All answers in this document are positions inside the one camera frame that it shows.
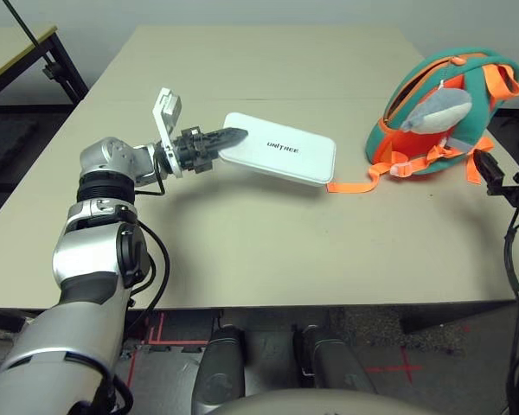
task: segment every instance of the teal backpack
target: teal backpack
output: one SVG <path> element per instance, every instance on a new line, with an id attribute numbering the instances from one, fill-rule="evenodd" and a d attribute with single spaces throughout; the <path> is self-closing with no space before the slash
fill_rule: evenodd
<path id="1" fill-rule="evenodd" d="M 425 175 L 467 159 L 467 180 L 480 183 L 475 149 L 489 151 L 482 137 L 507 99 L 519 96 L 519 67 L 489 49 L 454 48 L 415 67 L 394 91 L 369 135 L 371 183 L 327 185 L 331 193 L 364 193 L 379 177 Z"/>

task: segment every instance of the black cable bundle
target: black cable bundle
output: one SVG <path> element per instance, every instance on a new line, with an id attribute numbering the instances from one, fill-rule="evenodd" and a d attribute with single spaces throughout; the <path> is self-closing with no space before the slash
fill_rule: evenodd
<path id="1" fill-rule="evenodd" d="M 511 222 L 508 226 L 508 231 L 505 234 L 505 241 L 503 244 L 503 262 L 505 271 L 508 276 L 509 286 L 513 290 L 517 305 L 516 325 L 513 334 L 513 342 L 511 344 L 511 352 L 509 355 L 509 372 L 506 381 L 506 396 L 508 399 L 509 413 L 511 415 L 519 414 L 519 392 L 517 386 L 517 372 L 519 370 L 519 356 L 517 351 L 519 349 L 519 279 L 517 278 L 515 267 L 513 265 L 513 242 L 515 240 L 519 224 L 516 225 L 516 220 L 519 215 L 519 207 L 513 214 Z"/>

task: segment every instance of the white bracket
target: white bracket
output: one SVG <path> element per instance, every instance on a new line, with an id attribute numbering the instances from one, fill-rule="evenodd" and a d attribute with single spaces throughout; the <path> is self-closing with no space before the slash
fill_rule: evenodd
<path id="1" fill-rule="evenodd" d="M 171 171 L 175 177 L 183 177 L 183 170 L 176 158 L 175 149 L 170 140 L 170 133 L 176 125 L 176 121 L 181 114 L 181 99 L 170 89 L 162 88 L 157 96 L 156 104 L 152 110 L 152 115 L 156 121 L 159 136 L 162 139 L 162 147 L 171 166 Z"/>

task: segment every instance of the table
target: table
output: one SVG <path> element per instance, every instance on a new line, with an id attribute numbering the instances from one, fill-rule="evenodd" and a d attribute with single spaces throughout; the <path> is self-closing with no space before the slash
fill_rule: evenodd
<path id="1" fill-rule="evenodd" d="M 39 24 L 31 28 L 42 50 L 49 52 L 61 65 L 61 76 L 67 84 L 61 84 L 74 104 L 87 94 L 88 87 L 55 33 L 53 24 Z M 0 28 L 0 91 L 41 59 L 42 50 L 35 48 L 19 27 Z"/>
<path id="2" fill-rule="evenodd" d="M 0 307 L 57 301 L 51 258 L 75 202 L 79 154 L 105 136 L 158 140 L 151 108 L 160 87 L 182 97 L 178 130 L 212 131 L 228 112 L 244 112 L 332 137 L 336 179 L 367 181 L 366 137 L 421 59 L 392 28 L 139 27 L 0 211 Z M 511 177 L 513 160 L 499 144 L 493 154 Z M 136 202 L 172 258 L 158 308 L 511 298 L 502 249 L 513 209 L 467 183 L 462 166 L 384 177 L 364 195 L 327 194 L 221 161 L 166 186 L 166 196 Z M 151 240 L 149 250 L 161 275 Z"/>

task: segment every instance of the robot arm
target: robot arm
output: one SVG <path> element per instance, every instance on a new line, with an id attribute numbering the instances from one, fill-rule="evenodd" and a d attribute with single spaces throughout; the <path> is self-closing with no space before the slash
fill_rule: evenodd
<path id="1" fill-rule="evenodd" d="M 110 413 L 114 373 L 124 336 L 131 289 L 151 268 L 146 240 L 134 207 L 135 187 L 161 183 L 182 170 L 211 169 L 217 150 L 247 132 L 225 129 L 183 131 L 173 143 L 180 100 L 162 90 L 154 108 L 161 122 L 158 144 L 131 147 L 107 137 L 80 155 L 77 203 L 54 250 L 53 270 L 60 301 L 19 337 L 0 369 L 0 414 Z M 131 397 L 125 388 L 125 407 Z"/>

